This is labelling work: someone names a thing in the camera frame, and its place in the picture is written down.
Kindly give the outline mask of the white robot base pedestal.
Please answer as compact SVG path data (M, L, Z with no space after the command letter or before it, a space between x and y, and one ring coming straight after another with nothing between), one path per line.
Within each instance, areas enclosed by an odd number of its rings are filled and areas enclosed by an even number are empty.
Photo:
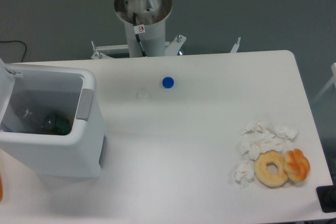
M114 9L124 24L131 58L165 55L165 22L172 0L114 0Z

